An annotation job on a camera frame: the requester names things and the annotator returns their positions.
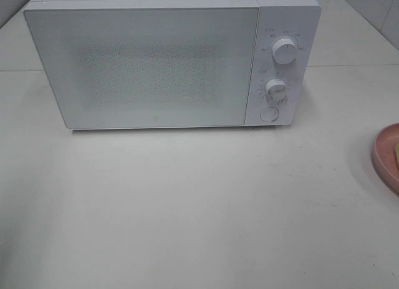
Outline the round white door button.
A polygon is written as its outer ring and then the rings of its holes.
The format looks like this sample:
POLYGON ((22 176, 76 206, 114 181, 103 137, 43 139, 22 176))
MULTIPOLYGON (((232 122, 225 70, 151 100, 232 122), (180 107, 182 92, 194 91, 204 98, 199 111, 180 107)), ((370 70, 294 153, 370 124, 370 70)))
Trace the round white door button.
POLYGON ((276 121, 279 117, 279 110, 276 107, 265 107, 260 112, 260 119, 264 122, 276 121))

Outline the white microwave door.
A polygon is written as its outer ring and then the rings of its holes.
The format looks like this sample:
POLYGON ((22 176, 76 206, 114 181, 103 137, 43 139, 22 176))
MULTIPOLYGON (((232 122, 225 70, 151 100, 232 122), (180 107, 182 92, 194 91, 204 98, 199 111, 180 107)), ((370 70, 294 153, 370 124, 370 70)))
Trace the white microwave door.
POLYGON ((71 130, 242 126, 259 9, 27 9, 71 130))

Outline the white timer knob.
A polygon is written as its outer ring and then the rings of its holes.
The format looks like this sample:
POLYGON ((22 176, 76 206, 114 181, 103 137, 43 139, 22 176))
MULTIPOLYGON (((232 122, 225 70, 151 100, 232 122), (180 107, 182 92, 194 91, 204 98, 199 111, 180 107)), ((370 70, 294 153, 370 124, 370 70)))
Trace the white timer knob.
POLYGON ((281 78, 270 79, 265 84, 265 92, 270 100, 280 100, 286 96, 287 84, 281 78))

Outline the pink round plate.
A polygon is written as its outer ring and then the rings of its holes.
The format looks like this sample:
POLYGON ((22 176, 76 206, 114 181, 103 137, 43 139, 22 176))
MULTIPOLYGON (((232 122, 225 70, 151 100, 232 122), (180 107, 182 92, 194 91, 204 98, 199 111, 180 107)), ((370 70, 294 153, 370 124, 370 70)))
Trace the pink round plate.
POLYGON ((398 195, 398 168, 394 152, 396 143, 398 143, 398 123, 381 129, 373 142, 372 162, 380 179, 398 195))

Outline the sandwich with lettuce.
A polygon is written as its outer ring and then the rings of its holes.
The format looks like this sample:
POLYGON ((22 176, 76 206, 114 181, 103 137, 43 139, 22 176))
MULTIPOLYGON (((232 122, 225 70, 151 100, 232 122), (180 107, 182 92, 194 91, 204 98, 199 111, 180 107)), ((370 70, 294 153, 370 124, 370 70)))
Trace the sandwich with lettuce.
POLYGON ((395 152, 395 162, 396 162, 397 168, 399 170, 399 143, 395 144, 394 152, 395 152))

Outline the white microwave oven body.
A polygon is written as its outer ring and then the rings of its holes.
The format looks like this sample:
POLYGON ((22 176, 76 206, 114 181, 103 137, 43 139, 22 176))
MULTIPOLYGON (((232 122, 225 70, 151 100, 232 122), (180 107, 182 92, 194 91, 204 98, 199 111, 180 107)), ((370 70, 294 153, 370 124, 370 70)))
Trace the white microwave oven body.
POLYGON ((242 126, 284 126, 294 117, 298 97, 321 8, 316 0, 31 0, 27 9, 72 8, 178 9, 211 7, 257 7, 259 9, 253 50, 246 116, 242 126), (272 57, 271 45, 280 37, 293 37, 298 43, 296 59, 280 65, 272 57), (287 84, 286 96, 270 100, 265 84, 281 78, 287 84), (276 107, 279 117, 273 122, 260 119, 265 107, 276 107))

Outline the upper white power knob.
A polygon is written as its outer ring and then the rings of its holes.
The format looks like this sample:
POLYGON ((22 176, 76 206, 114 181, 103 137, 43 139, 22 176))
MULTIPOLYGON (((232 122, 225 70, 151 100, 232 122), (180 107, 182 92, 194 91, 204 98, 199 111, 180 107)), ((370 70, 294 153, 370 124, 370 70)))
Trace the upper white power knob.
POLYGON ((280 37, 271 45, 272 57, 280 65, 287 65, 296 59, 298 43, 293 37, 280 37))

